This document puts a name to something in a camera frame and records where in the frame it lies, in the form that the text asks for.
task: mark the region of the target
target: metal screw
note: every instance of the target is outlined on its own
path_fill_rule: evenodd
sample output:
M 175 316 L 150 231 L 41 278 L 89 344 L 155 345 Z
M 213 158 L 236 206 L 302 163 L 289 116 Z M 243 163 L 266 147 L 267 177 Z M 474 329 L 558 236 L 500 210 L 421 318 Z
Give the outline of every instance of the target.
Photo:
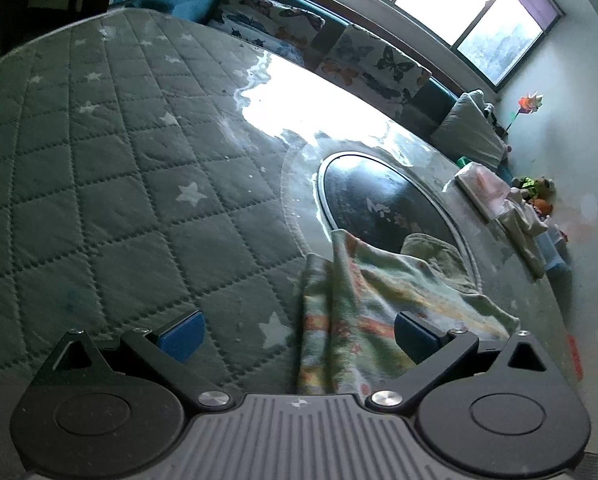
M 204 406 L 225 406 L 230 402 L 230 396 L 223 392 L 203 392 L 198 400 Z
M 401 397 L 401 395 L 399 395 L 397 392 L 393 392 L 391 390 L 381 390 L 374 392 L 371 399 L 375 404 L 384 406 L 386 408 L 397 406 L 403 402 L 403 397 Z

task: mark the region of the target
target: butterfly pillow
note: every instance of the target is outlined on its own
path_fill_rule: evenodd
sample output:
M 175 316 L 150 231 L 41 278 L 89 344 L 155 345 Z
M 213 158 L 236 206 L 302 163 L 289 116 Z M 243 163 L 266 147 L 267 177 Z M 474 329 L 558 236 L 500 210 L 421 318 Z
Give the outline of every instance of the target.
M 263 24 L 268 34 L 306 50 L 326 21 L 309 10 L 291 7 L 274 0 L 224 0 L 220 9 L 240 13 Z
M 272 19 L 279 29 L 276 36 L 306 50 L 326 24 L 326 20 L 314 12 L 297 7 L 275 8 Z
M 224 17 L 229 16 L 232 21 L 258 28 L 261 32 L 274 36 L 279 27 L 271 18 L 273 7 L 272 0 L 222 0 L 214 19 L 221 13 Z
M 384 85 L 399 88 L 405 102 L 412 99 L 430 78 L 429 70 L 369 30 L 361 27 L 357 29 L 361 30 L 355 30 L 354 36 L 360 36 L 364 32 L 365 39 L 359 38 L 356 42 L 375 47 L 360 61 L 360 66 Z
M 266 34 L 260 28 L 244 23 L 243 20 L 233 20 L 231 17 L 233 16 L 230 14 L 216 12 L 213 19 L 208 23 L 208 27 L 227 32 L 235 38 L 260 46 L 281 57 L 285 57 L 285 59 L 293 63 L 303 66 L 303 56 L 295 46 L 287 43 L 287 41 L 270 36 L 270 34 Z

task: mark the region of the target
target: butterfly print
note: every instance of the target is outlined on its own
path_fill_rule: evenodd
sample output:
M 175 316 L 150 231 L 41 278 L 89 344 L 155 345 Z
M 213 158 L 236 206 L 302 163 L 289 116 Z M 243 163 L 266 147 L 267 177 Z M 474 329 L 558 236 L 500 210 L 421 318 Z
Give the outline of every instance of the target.
M 404 106 L 407 105 L 410 102 L 410 99 L 412 99 L 412 94 L 410 93 L 410 90 L 404 88 L 401 94 L 401 104 Z
M 321 65 L 321 71 L 326 75 L 332 76 L 334 79 L 340 77 L 346 86 L 350 86 L 359 75 L 357 70 L 340 66 L 329 59 L 324 60 Z
M 281 16 L 282 18 L 294 18 L 295 16 L 304 16 L 310 22 L 312 28 L 317 32 L 319 32 L 323 28 L 323 25 L 325 25 L 326 23 L 323 18 L 320 18 L 316 14 L 313 14 L 303 9 L 295 9 L 293 7 L 291 7 L 290 9 L 282 10 L 281 12 L 279 12 L 279 16 Z
M 394 99 L 396 97 L 401 97 L 401 92 L 393 88 L 388 88 L 383 83 L 376 80 L 374 76 L 368 74 L 367 72 L 364 72 L 363 76 L 365 78 L 365 83 L 368 85 L 368 87 L 377 92 L 377 94 L 379 94 L 384 99 L 389 100 Z
M 298 38 L 297 36 L 293 36 L 287 30 L 285 30 L 285 27 L 279 27 L 275 37 L 279 38 L 279 40 L 287 41 L 288 43 L 293 44 L 300 50 L 304 50 L 308 46 L 308 38 Z
M 352 63 L 359 63 L 362 57 L 367 56 L 374 50 L 373 46 L 352 46 L 349 36 L 342 36 L 335 46 L 335 54 L 339 59 L 347 59 Z
M 239 3 L 258 10 L 258 12 L 268 18 L 270 17 L 270 10 L 272 9 L 272 2 L 270 0 L 241 0 Z
M 264 34 L 268 33 L 263 23 L 258 22 L 257 20 L 246 16 L 245 14 L 241 14 L 240 12 L 237 14 L 226 14 L 226 18 L 232 20 L 233 22 L 243 23 L 243 25 L 256 28 L 256 30 L 260 30 Z
M 408 70 L 414 68 L 416 64 L 413 61 L 403 61 L 397 63 L 394 61 L 394 51 L 391 47 L 387 46 L 383 49 L 383 57 L 378 60 L 376 67 L 379 70 L 389 69 L 392 70 L 394 81 L 401 81 L 403 74 Z

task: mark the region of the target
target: toy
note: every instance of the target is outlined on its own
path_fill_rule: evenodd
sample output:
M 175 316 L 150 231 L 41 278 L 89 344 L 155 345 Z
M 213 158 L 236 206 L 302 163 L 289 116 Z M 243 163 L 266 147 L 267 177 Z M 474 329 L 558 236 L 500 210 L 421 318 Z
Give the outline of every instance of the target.
M 531 198 L 530 204 L 539 216 L 546 217 L 552 213 L 552 204 L 547 203 L 543 198 Z
M 546 200 L 554 193 L 554 182 L 541 176 L 539 178 L 530 178 L 529 176 L 517 176 L 512 180 L 512 187 L 521 190 L 521 196 L 525 200 L 532 198 L 541 198 Z

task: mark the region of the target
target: green towel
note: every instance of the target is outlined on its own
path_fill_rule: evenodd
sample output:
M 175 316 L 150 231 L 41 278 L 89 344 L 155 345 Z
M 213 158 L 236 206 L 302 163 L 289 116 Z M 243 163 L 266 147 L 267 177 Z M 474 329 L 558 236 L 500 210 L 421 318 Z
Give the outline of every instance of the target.
M 303 276 L 304 332 L 299 391 L 357 393 L 414 367 L 394 341 L 402 310 L 440 330 L 467 328 L 505 340 L 519 320 L 476 290 L 457 249 L 425 234 L 406 238 L 402 254 L 332 233 L 330 262 L 309 254 Z

